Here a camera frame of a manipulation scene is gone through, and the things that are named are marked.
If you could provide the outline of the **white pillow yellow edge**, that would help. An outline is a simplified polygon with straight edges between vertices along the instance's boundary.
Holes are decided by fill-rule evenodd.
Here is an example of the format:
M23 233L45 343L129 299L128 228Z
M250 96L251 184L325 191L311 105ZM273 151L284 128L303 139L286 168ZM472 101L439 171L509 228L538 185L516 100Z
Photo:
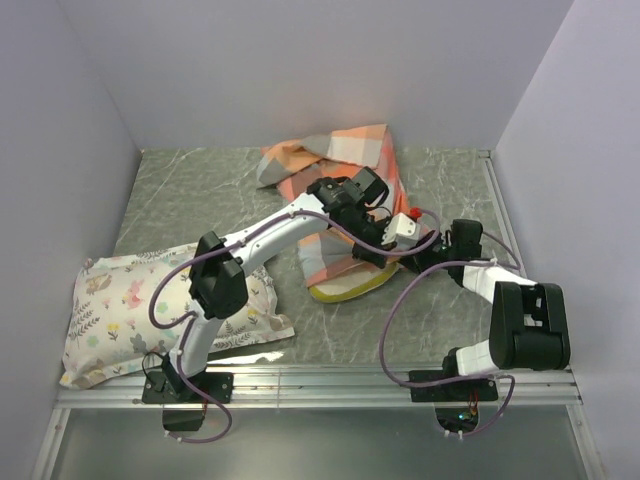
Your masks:
M367 265L354 267L337 277L308 288L310 295L324 304L341 303L375 290L389 281L399 270L397 263L384 268Z

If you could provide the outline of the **plaid orange blue pillowcase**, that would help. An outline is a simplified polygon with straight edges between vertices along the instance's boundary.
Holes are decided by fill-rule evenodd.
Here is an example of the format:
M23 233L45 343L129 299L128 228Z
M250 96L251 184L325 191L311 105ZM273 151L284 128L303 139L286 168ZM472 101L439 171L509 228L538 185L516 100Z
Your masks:
M374 215L380 218L386 210L409 214L409 199L386 124L335 130L266 147L256 175L259 185L275 186L291 202L319 178L352 178L364 167L371 168L389 188L383 207L375 210ZM374 272L374 265L352 257L353 246L348 237L334 228L301 240L298 256L306 286L313 288L360 268Z

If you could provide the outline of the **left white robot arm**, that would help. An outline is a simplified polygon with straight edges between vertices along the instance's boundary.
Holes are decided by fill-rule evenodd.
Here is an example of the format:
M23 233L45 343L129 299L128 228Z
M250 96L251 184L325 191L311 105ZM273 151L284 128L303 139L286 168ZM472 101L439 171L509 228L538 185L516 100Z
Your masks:
M204 234L194 258L184 265L190 271L192 299L179 319L185 328L159 369L148 373L147 389L179 402L195 399L219 330L248 302L247 276L301 239L329 227L342 229L354 241L355 258L385 267L401 219L374 213L389 194L388 185L365 167L352 178L314 180L290 204L244 230L224 237Z

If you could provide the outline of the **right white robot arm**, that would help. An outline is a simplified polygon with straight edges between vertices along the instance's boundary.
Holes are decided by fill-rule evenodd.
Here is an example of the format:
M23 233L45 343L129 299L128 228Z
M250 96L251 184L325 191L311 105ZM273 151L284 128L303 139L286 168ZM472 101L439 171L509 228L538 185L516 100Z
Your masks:
M511 369L563 370L571 357L561 287L536 283L492 263L481 245L489 236L480 222L457 219L445 233L428 233L418 242L426 248L401 260L416 274L444 264L458 286L491 304L488 338L455 347L443 360L440 385L455 400L474 390L476 375Z

